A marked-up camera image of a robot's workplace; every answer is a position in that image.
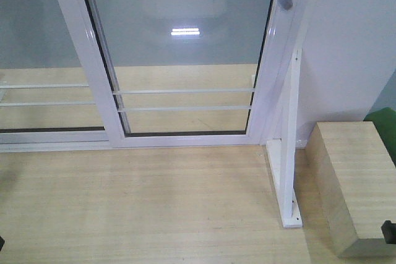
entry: light wood floor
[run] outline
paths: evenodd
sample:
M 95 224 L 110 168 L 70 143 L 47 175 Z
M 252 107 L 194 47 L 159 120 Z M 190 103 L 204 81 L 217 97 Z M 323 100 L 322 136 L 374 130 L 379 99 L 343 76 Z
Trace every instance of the light wood floor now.
M 0 263 L 396 263 L 334 256 L 297 154 L 303 229 L 283 229 L 262 147 L 0 156 Z

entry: white metal stand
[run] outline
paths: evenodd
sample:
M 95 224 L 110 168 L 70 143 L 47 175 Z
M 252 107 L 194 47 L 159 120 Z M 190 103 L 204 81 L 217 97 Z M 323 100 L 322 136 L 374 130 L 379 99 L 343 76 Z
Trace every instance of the white metal stand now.
M 266 143 L 283 227 L 303 226 L 293 188 L 301 50 L 294 51 L 282 88 L 282 138 Z

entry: green object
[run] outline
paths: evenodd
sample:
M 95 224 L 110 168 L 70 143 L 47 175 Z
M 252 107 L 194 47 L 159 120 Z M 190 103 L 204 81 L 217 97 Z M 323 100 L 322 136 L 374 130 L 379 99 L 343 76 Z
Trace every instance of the green object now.
M 383 108 L 368 114 L 365 121 L 373 122 L 382 142 L 396 166 L 396 111 L 392 108 Z

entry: horizontal bar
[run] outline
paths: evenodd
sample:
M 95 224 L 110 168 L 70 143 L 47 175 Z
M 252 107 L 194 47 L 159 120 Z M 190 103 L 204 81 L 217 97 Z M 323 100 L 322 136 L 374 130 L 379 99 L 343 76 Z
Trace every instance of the horizontal bar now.
M 54 101 L 54 102 L 18 102 L 0 103 L 0 108 L 10 106 L 49 106 L 49 105 L 93 105 L 94 101 Z
M 87 83 L 53 83 L 47 85 L 0 85 L 0 89 L 85 88 Z
M 228 93 L 228 92 L 254 92 L 254 88 L 229 88 L 229 89 L 186 89 L 186 90 L 136 90 L 136 91 L 115 91 L 114 95 L 127 94 L 174 94 L 174 93 Z
M 224 105 L 224 106 L 170 106 L 163 108 L 120 108 L 119 113 L 127 111 L 228 111 L 236 109 L 251 109 L 250 105 Z

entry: wooden box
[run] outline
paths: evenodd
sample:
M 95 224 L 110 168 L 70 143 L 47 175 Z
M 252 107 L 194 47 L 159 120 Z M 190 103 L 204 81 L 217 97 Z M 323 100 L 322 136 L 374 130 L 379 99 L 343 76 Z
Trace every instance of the wooden box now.
M 306 147 L 339 257 L 396 255 L 396 168 L 372 122 L 317 123 Z

